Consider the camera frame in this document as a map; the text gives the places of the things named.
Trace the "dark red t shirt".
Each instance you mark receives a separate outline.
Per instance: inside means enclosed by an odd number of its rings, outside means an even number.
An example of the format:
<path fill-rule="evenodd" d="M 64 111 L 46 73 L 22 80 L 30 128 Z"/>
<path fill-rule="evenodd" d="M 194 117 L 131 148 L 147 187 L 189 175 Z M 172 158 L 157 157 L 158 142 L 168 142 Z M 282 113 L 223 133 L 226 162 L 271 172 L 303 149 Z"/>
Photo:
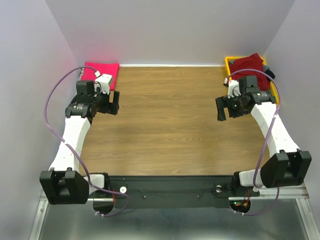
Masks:
<path fill-rule="evenodd" d="M 265 72 L 263 60 L 261 59 L 258 53 L 254 53 L 250 56 L 236 59 L 229 63 L 229 70 L 231 74 L 243 69 L 254 69 L 261 72 Z M 239 80 L 240 78 L 245 76 L 256 76 L 259 89 L 261 91 L 269 90 L 270 82 L 268 81 L 267 77 L 264 74 L 256 71 L 251 71 L 251 70 L 241 71 L 236 74 L 233 74 L 231 76 L 231 79 Z"/>

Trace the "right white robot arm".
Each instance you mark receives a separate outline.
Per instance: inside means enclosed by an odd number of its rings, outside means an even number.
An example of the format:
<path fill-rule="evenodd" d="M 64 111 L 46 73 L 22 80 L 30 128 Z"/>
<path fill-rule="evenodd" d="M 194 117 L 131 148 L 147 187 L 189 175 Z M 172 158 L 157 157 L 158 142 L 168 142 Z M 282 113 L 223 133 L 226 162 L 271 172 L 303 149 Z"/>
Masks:
<path fill-rule="evenodd" d="M 311 154 L 293 141 L 279 116 L 279 103 L 269 90 L 261 90 L 256 76 L 239 80 L 225 79 L 227 95 L 216 98 L 217 119 L 251 115 L 263 136 L 263 150 L 269 151 L 269 160 L 257 169 L 235 172 L 230 182 L 231 192 L 242 195 L 248 187 L 280 188 L 299 186 L 304 182 L 312 161 Z"/>

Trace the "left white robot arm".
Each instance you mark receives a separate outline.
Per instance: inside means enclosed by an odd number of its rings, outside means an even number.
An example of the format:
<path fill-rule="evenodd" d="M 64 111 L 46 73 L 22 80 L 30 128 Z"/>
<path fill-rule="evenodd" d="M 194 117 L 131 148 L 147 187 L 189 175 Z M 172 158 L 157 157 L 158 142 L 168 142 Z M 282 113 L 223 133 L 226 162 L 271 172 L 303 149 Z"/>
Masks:
<path fill-rule="evenodd" d="M 118 113 L 120 93 L 115 91 L 110 101 L 112 81 L 111 75 L 103 74 L 94 81 L 76 82 L 76 95 L 65 109 L 65 127 L 57 154 L 49 169 L 42 171 L 39 177 L 52 205 L 85 204 L 93 192 L 100 197 L 111 193 L 108 174 L 82 176 L 78 158 L 95 115 Z"/>

